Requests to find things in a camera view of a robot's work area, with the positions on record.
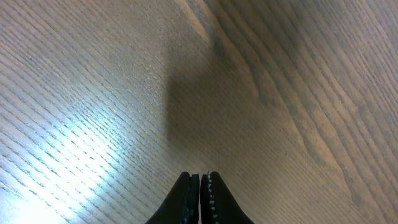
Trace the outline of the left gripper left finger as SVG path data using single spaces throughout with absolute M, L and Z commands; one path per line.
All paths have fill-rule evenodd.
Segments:
M 199 175 L 182 172 L 146 224 L 198 224 Z

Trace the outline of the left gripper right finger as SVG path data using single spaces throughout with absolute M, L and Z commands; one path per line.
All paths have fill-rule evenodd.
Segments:
M 218 172 L 203 174 L 200 185 L 202 224 L 253 224 Z

